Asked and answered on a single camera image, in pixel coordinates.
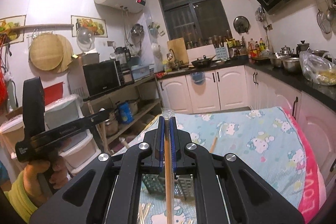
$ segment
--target window frame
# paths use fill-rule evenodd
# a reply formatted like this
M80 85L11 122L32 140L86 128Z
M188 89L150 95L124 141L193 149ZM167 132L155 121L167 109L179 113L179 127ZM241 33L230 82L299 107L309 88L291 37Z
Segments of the window frame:
M167 23L166 12L169 12L169 11L172 11L172 10L176 10L176 9L179 9L179 8L182 8L182 7L186 7L186 6L189 6L189 8L190 8L190 11L191 11L191 14L192 14L192 17L193 17L193 20L194 20L194 28L196 29L198 38L203 38L202 31L201 31L201 28L200 28L200 24L199 24L199 21L198 21L198 18L196 16L196 12L195 12L195 9L194 9L194 4L198 3L198 2L202 2L202 1L206 1L206 0L186 0L184 2L181 2L179 5L169 5L167 7L164 7L162 1L159 0L160 8L161 8L161 12L162 12L162 15L163 15L163 18L164 18L164 22L165 22L165 25L166 25L166 29L167 29L167 34L168 34L169 40L173 39L170 34L174 33L174 30L172 30L170 28L170 26L168 25L168 23ZM225 13L225 10L224 10L224 7L223 7L223 3L222 3L221 0L219 0L219 2L221 4L222 11L223 11L224 16L226 18L226 21L228 23L228 27L229 27L229 29L231 31L230 23L229 23L229 21L227 19L227 16L226 16L226 13Z

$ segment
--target window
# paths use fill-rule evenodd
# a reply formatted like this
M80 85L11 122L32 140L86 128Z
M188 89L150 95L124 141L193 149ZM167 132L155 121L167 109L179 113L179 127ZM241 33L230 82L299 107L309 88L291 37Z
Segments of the window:
M184 42L231 35L221 0L160 0L169 39Z

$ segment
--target round cutting board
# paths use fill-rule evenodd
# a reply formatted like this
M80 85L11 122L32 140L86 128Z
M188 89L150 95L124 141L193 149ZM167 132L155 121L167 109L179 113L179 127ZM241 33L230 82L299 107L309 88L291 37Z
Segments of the round cutting board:
M56 34L57 38L61 41L63 47L63 59L61 63L53 70L53 72L63 72L68 69L69 64L71 63L71 56L73 56L74 51L72 49L70 41L60 35Z
M62 42L54 34L37 36L29 48L29 58L40 70L52 70L63 59Z

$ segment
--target wooden cutting board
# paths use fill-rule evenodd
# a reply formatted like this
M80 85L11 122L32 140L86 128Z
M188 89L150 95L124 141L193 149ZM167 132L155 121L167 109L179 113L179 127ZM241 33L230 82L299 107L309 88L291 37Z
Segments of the wooden cutting board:
M63 59L61 63L55 69L53 69L52 72L59 73L68 69L68 66L71 63L71 56L74 54L74 51L72 49L70 41L66 37L60 34L56 34L56 36L62 43Z
M62 42L54 34L37 36L29 48L29 58L40 70L52 70L63 59Z
M178 38L167 42L168 50L172 49L175 53L175 58L182 61L184 65L189 64L187 49L185 48L184 38Z

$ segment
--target fruit picture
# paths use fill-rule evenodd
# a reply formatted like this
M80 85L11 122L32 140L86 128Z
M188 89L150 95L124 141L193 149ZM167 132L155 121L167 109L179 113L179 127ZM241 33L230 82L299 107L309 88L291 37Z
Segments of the fruit picture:
M24 30L14 30L16 27L24 26L26 23L26 16L15 16L0 19L0 34L6 34L10 43L23 42Z
M106 23L103 19L71 16L71 24L74 25L72 30L73 37L77 35L77 30L81 27L88 28L97 37L108 37L106 32Z

